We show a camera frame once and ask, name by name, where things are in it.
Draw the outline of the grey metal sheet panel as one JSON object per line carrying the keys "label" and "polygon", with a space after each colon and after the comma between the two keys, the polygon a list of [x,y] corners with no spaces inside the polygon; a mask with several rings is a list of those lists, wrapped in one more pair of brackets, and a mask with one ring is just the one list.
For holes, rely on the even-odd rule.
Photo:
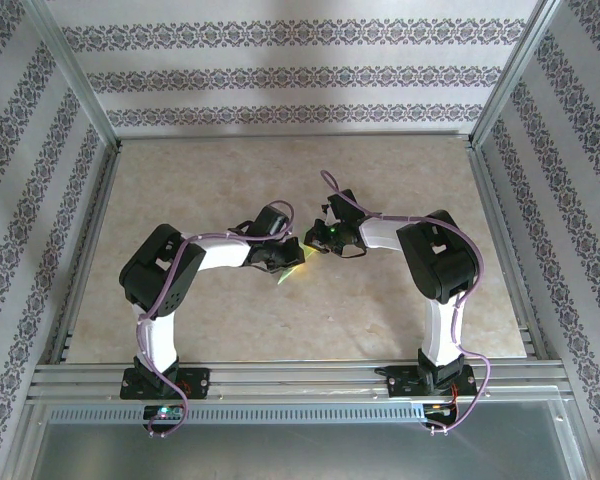
{"label": "grey metal sheet panel", "polygon": [[194,423],[164,440],[115,412],[52,412],[29,480],[594,480],[549,401],[480,405],[449,434],[411,422]]}

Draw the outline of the thin aluminium wall foot rail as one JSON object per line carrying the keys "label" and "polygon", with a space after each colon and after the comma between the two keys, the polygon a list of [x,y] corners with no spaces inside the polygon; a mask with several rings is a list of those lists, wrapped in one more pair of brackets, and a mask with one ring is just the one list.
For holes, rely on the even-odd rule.
{"label": "thin aluminium wall foot rail", "polygon": [[183,135],[172,135],[172,136],[156,136],[156,135],[144,135],[144,136],[121,136],[119,138],[120,143],[124,142],[214,142],[214,141],[230,141],[230,140],[244,140],[244,141],[277,141],[277,140],[307,140],[307,139],[326,139],[326,138],[445,138],[445,139],[460,139],[465,142],[471,142],[473,137],[471,134],[458,133],[452,130],[439,130],[439,131],[345,131],[345,132],[307,132],[307,133],[256,133],[247,135],[197,135],[197,136],[183,136]]}

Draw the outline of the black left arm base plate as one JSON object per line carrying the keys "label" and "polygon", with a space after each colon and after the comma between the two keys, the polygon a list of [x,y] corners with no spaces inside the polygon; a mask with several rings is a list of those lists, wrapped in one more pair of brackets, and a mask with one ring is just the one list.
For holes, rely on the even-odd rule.
{"label": "black left arm base plate", "polygon": [[[210,370],[206,368],[180,368],[176,375],[168,379],[188,399],[203,400],[207,398],[210,386]],[[124,370],[120,387],[120,398],[123,400],[177,400],[181,395],[155,374],[146,377],[136,368]]]}

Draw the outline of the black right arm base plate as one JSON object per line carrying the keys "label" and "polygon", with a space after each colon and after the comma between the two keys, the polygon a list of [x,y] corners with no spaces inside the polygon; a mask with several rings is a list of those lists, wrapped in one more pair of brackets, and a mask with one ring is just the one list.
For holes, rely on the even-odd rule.
{"label": "black right arm base plate", "polygon": [[425,384],[417,366],[393,365],[377,368],[375,373],[386,378],[390,398],[451,396],[452,386],[455,386],[462,396],[476,395],[478,390],[473,369],[468,365],[465,365],[461,373],[452,380],[445,380],[441,386],[432,388]]}

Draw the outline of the aluminium side floor rail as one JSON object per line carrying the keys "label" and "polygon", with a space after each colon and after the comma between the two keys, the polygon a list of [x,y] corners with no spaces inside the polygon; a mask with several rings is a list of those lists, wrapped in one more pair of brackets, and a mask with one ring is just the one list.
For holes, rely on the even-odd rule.
{"label": "aluminium side floor rail", "polygon": [[121,150],[122,142],[119,141],[115,147],[107,147],[103,154],[74,249],[65,296],[52,323],[40,364],[59,364],[66,358],[65,351],[78,319]]}
{"label": "aluminium side floor rail", "polygon": [[550,360],[531,299],[524,284],[521,270],[511,242],[505,217],[500,208],[497,192],[481,152],[471,142],[466,152],[483,205],[489,230],[495,245],[500,270],[503,274],[527,357],[532,360]]}

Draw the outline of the aluminium corner post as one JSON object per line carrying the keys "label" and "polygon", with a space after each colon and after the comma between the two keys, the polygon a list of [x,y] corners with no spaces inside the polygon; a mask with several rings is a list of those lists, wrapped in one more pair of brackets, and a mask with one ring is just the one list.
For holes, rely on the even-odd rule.
{"label": "aluminium corner post", "polygon": [[564,0],[538,0],[490,94],[484,109],[468,136],[469,145],[476,150],[488,136],[509,96],[524,74],[535,49],[549,28]]}
{"label": "aluminium corner post", "polygon": [[54,57],[64,79],[75,93],[90,122],[107,146],[118,150],[119,136],[45,0],[20,0],[37,32]]}

